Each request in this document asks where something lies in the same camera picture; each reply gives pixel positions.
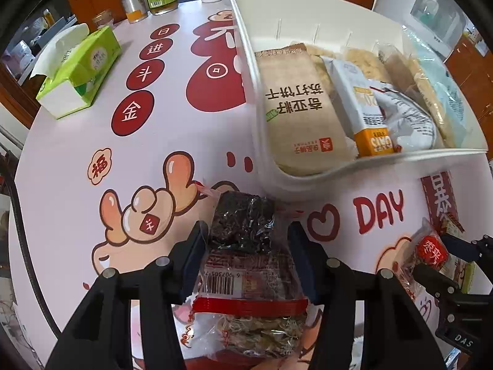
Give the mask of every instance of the foil snack bag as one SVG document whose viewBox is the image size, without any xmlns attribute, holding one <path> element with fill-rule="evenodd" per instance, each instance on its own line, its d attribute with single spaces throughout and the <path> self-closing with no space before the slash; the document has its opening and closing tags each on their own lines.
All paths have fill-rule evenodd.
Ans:
<svg viewBox="0 0 493 370">
<path fill-rule="evenodd" d="M 303 44 L 255 54 L 264 85 L 274 161 L 291 175 L 312 175 L 355 156 Z"/>
</svg>

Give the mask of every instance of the white wall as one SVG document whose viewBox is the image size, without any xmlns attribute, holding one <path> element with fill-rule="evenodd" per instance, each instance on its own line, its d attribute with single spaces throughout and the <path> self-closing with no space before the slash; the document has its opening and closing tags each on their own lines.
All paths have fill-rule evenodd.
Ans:
<svg viewBox="0 0 493 370">
<path fill-rule="evenodd" d="M 13 134 L 22 144 L 25 143 L 29 129 L 22 125 L 2 104 L 0 104 L 0 125 Z M 20 157 L 21 150 L 2 134 L 0 134 L 0 143 L 17 157 Z M 0 147 L 0 153 L 5 154 L 6 152 Z"/>
</svg>

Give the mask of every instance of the tissue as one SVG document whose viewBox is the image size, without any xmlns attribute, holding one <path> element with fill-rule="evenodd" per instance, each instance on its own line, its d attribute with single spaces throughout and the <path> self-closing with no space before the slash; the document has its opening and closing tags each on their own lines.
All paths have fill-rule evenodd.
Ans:
<svg viewBox="0 0 493 370">
<path fill-rule="evenodd" d="M 55 78 L 57 70 L 63 62 L 63 57 L 88 35 L 87 23 L 69 27 L 56 34 L 39 55 L 31 78 L 35 75 L 46 75 L 50 79 Z"/>
</svg>

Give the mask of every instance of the black cable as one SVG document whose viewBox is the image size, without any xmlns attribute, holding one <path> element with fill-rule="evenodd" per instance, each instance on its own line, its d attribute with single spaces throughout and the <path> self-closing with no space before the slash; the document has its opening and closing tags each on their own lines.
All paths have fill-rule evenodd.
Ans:
<svg viewBox="0 0 493 370">
<path fill-rule="evenodd" d="M 14 214 L 15 227 L 17 229 L 17 236 L 19 238 L 19 245 L 21 247 L 22 257 L 24 258 L 24 264 L 26 266 L 26 271 L 29 276 L 29 281 L 33 287 L 34 295 L 38 301 L 41 312 L 43 313 L 46 322 L 55 334 L 56 338 L 59 339 L 62 333 L 55 322 L 55 319 L 51 315 L 50 309 L 44 300 L 43 293 L 39 287 L 38 278 L 36 278 L 36 273 L 33 267 L 33 261 L 31 260 L 31 255 L 29 254 L 28 241 L 26 239 L 26 231 L 24 229 L 24 222 L 22 221 L 21 204 L 19 202 L 19 195 L 17 194 L 17 188 L 15 186 L 14 178 L 7 167 L 5 158 L 0 156 L 0 175 L 3 176 L 4 184 L 7 188 L 10 200 L 12 202 L 12 211 Z"/>
</svg>

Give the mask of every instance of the table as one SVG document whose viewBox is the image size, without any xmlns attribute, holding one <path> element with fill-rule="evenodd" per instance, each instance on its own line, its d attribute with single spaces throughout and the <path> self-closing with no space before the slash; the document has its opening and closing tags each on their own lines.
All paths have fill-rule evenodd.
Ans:
<svg viewBox="0 0 493 370">
<path fill-rule="evenodd" d="M 122 22 L 115 35 L 122 55 L 94 105 L 61 120 L 41 108 L 16 175 L 33 266 L 60 329 L 104 268 L 143 268 L 185 239 L 196 220 L 211 219 L 214 201 L 198 199 L 192 181 L 262 193 L 225 5 L 180 4 L 137 24 Z M 493 181 L 484 155 L 466 157 L 437 177 L 445 177 L 441 196 L 453 197 L 470 239 L 493 232 L 487 214 Z M 478 204 L 484 213 L 477 212 Z M 370 272 L 391 260 L 396 246 L 428 217 L 420 177 L 394 167 L 348 175 L 323 201 L 287 210 L 330 256 Z M 10 220 L 17 314 L 46 363 L 56 340 L 32 292 L 12 213 Z M 416 303 L 436 327 L 438 310 L 430 298 L 420 296 Z M 175 311 L 179 335 L 186 316 L 186 305 Z M 137 332 L 133 305 L 132 350 L 139 368 Z M 186 358 L 203 353 L 182 350 Z"/>
</svg>

